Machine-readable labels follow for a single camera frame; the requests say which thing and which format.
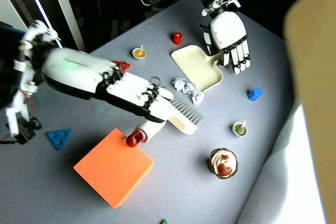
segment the orange cube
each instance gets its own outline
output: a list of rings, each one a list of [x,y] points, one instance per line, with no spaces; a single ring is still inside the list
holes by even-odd
[[[154,160],[114,129],[73,168],[113,208],[119,207],[151,170]]]

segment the robotic hand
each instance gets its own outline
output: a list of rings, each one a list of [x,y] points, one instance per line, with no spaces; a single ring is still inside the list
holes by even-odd
[[[210,15],[212,18],[207,26],[201,25],[210,55],[222,52],[223,58],[218,63],[227,68],[231,62],[235,74],[249,68],[246,29],[235,13],[240,8],[238,0],[201,1],[206,7],[202,10],[202,16]]]
[[[34,39],[41,35],[41,42]],[[69,48],[57,48],[51,41],[57,33],[48,29],[39,20],[34,21],[20,41],[20,56],[14,59],[18,74],[19,89],[12,104],[6,109],[11,136],[19,143],[28,142],[37,130],[34,118],[33,129],[25,96],[37,92],[33,83],[35,72],[54,89],[82,99],[96,98],[107,101],[121,109],[144,116],[148,124],[160,127],[171,115],[173,94],[141,77],[124,72],[121,65]]]

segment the metal ring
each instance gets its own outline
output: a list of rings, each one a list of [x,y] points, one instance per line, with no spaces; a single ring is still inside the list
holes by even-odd
[[[150,82],[150,83],[155,84],[155,83],[153,83],[153,81],[152,81],[153,79],[158,80],[158,81],[159,81],[159,84],[157,84],[157,85],[160,86],[160,84],[161,84],[161,80],[160,80],[160,78],[159,78],[159,77],[156,77],[156,76],[153,76],[153,77],[151,77],[151,78],[149,79],[149,82]]]

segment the blue block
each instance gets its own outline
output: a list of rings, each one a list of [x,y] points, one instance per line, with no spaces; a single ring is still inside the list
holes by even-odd
[[[247,97],[249,98],[249,100],[251,101],[256,101],[259,97],[261,97],[263,94],[262,89],[260,88],[254,88],[251,92],[249,92],[247,94]]]
[[[72,133],[71,129],[65,129],[65,130],[60,130],[60,131],[47,132],[47,136],[50,139],[50,141],[53,143],[54,147],[58,151],[60,151],[65,145],[66,141],[71,136],[71,133]]]

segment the chocolate cupcake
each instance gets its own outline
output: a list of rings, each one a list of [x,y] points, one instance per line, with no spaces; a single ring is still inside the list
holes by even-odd
[[[238,171],[236,155],[227,148],[215,149],[210,153],[208,162],[210,172],[220,179],[234,176]]]

